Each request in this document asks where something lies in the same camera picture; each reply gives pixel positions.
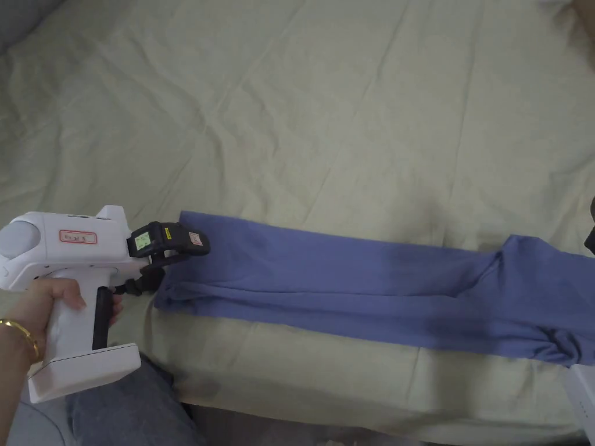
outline sticker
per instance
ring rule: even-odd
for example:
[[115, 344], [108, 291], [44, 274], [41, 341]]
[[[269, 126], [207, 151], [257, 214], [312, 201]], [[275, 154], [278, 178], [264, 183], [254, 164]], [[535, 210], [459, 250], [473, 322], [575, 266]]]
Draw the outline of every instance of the sticker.
[[141, 235], [137, 235], [134, 238], [134, 244], [136, 245], [137, 251], [143, 249], [145, 246], [149, 246], [151, 244], [151, 238], [149, 236], [149, 233], [142, 233]]
[[192, 244], [197, 244], [198, 246], [202, 246], [202, 240], [198, 234], [195, 234], [195, 233], [188, 233], [188, 234], [190, 234], [190, 241], [192, 242]]
[[97, 244], [97, 234], [63, 229], [60, 230], [60, 241], [64, 243]]

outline cream bedsheet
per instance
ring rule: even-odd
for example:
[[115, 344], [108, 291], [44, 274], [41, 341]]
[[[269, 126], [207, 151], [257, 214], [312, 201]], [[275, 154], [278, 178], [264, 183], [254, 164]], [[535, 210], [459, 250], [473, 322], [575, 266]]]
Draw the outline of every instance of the cream bedsheet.
[[[0, 59], [0, 224], [119, 204], [131, 227], [187, 209], [467, 249], [530, 234], [584, 253], [595, 73], [557, 10], [70, 0]], [[531, 360], [134, 297], [111, 335], [175, 372], [190, 403], [452, 444], [577, 431], [563, 369]]]

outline blue cloth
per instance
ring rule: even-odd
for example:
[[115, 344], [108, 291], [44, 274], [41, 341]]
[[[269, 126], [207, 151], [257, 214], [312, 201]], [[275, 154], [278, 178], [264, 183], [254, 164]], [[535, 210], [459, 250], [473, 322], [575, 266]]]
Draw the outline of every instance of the blue cloth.
[[595, 363], [595, 259], [513, 235], [493, 253], [182, 212], [211, 253], [169, 268], [155, 306], [334, 335]]

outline black mount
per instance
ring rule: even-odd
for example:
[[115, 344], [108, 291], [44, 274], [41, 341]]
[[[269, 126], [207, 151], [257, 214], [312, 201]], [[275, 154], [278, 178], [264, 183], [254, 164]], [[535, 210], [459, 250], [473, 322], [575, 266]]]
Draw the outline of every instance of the black mount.
[[133, 231], [126, 243], [130, 257], [148, 257], [149, 264], [141, 268], [142, 276], [139, 279], [128, 279], [115, 288], [114, 294], [140, 296], [144, 291], [156, 291], [165, 276], [164, 266], [181, 262], [190, 256], [204, 256], [211, 250], [209, 239], [201, 231], [190, 231], [180, 223], [158, 221]]

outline red label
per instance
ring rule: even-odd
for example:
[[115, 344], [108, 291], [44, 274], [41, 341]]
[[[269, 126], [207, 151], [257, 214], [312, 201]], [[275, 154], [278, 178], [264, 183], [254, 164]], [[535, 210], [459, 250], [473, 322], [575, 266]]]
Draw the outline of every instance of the red label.
[[64, 243], [97, 244], [97, 234], [63, 229], [60, 230], [60, 241]]

